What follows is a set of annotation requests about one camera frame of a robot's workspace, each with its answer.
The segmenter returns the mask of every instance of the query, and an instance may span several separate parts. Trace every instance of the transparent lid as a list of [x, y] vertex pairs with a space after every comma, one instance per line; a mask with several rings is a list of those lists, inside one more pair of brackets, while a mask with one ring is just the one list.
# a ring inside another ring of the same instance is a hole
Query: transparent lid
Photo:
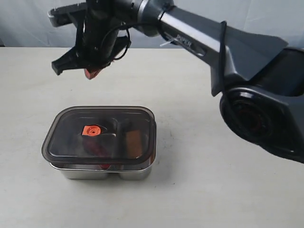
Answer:
[[154, 115], [143, 107], [71, 107], [55, 118], [42, 154], [50, 163], [139, 164], [155, 134]]

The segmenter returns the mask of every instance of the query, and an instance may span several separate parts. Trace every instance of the table surface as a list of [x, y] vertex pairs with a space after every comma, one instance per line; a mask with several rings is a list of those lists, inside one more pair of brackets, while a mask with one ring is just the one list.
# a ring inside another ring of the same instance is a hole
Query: table surface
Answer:
[[[304, 165], [226, 127], [206, 64], [182, 49], [130, 49], [89, 81], [82, 70], [55, 75], [50, 63], [66, 51], [0, 48], [0, 227], [304, 226]], [[55, 116], [76, 105], [151, 109], [150, 176], [79, 181], [54, 170], [41, 145]]]

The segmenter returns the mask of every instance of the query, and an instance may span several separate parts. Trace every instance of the orange valve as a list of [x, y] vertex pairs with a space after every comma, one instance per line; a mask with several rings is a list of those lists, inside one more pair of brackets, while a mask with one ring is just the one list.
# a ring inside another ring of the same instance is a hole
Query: orange valve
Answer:
[[87, 135], [90, 137], [94, 137], [101, 134], [101, 128], [99, 126], [85, 126], [84, 130], [82, 131], [82, 135]]

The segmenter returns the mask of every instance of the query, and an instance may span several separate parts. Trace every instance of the food container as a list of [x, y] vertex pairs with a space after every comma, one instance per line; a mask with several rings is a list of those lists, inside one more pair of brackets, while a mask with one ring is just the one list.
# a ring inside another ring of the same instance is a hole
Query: food container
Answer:
[[57, 115], [42, 155], [68, 179], [142, 180], [156, 157], [153, 113], [136, 106], [77, 106]]

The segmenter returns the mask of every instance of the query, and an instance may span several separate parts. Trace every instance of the gray backdrop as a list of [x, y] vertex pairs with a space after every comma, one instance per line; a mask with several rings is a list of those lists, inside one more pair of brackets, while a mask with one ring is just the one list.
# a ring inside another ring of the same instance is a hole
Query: gray backdrop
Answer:
[[[51, 27], [47, 12], [76, 0], [5, 0], [0, 7], [0, 39], [11, 47], [71, 47], [75, 28]], [[304, 0], [175, 0], [188, 11], [227, 20], [245, 31], [280, 36], [304, 47]], [[158, 48], [160, 37], [147, 38], [132, 31], [133, 48]]]

